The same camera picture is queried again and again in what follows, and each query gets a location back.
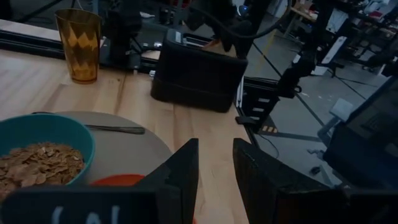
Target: bowl of cereal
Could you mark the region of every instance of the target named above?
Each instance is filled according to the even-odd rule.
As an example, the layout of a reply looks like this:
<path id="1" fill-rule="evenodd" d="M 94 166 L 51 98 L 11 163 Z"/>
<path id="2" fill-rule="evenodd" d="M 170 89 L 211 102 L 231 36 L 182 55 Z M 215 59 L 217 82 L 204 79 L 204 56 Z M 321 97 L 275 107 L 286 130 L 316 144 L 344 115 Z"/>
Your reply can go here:
<path id="1" fill-rule="evenodd" d="M 95 153 L 90 130 L 58 114 L 0 121 L 0 200 L 19 187 L 83 184 Z"/>

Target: cereal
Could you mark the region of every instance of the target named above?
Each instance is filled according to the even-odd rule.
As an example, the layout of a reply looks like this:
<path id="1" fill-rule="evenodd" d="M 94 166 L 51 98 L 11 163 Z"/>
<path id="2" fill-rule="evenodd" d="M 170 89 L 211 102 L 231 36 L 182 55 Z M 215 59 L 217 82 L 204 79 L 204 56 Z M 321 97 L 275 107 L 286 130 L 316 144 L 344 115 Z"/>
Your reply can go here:
<path id="1" fill-rule="evenodd" d="M 0 201 L 19 187 L 67 184 L 82 168 L 82 154 L 64 144 L 45 142 L 12 149 L 0 157 Z"/>

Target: wooden table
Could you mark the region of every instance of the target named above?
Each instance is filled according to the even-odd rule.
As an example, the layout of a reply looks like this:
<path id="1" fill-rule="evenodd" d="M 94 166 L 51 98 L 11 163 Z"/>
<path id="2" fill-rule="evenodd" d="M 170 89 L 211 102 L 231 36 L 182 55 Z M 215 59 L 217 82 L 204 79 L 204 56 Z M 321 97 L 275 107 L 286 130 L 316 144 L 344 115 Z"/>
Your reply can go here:
<path id="1" fill-rule="evenodd" d="M 59 40 L 58 32 L 0 20 L 0 29 Z M 151 53 L 148 57 L 158 57 Z M 150 97 L 148 74 L 100 70 L 91 85 L 73 83 L 65 61 L 0 50 L 0 119 L 33 111 L 97 111 L 130 119 L 175 152 L 199 139 L 198 223 L 248 223 L 234 174 L 233 138 L 249 141 L 227 113 L 188 108 Z"/>
<path id="2" fill-rule="evenodd" d="M 287 36 L 290 34 L 290 32 L 292 31 L 292 29 L 295 27 L 297 20 L 302 20 L 302 18 L 308 19 L 311 22 L 315 22 L 317 21 L 317 19 L 312 18 L 310 16 L 310 14 L 308 14 L 307 12 L 304 12 L 300 9 L 296 9 L 294 7 L 291 7 L 290 10 L 292 12 L 294 12 L 294 16 L 291 20 L 291 22 L 289 23 L 289 25 L 286 28 L 286 31 L 284 33 L 284 38 L 287 38 Z"/>

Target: orange plastic cup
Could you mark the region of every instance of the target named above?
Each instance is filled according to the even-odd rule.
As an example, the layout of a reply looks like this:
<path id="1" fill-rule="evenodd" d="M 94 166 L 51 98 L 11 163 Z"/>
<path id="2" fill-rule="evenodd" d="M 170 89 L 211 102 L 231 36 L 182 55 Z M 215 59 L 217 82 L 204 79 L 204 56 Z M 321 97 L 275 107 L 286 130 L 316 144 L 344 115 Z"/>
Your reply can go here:
<path id="1" fill-rule="evenodd" d="M 142 180 L 145 176 L 139 174 L 120 174 L 105 177 L 94 181 L 91 185 L 94 186 L 133 186 Z"/>

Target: teal bowl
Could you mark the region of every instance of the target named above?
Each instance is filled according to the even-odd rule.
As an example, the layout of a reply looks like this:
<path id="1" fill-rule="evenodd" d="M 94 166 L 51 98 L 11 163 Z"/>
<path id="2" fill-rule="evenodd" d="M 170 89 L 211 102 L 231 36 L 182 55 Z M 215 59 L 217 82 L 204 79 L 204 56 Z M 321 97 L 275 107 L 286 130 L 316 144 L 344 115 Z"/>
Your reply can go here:
<path id="1" fill-rule="evenodd" d="M 79 121 L 58 114 L 30 114 L 0 121 L 0 140 L 2 156 L 11 149 L 39 142 L 66 144 L 79 150 L 85 167 L 68 185 L 84 184 L 94 159 L 95 140 L 90 130 Z"/>

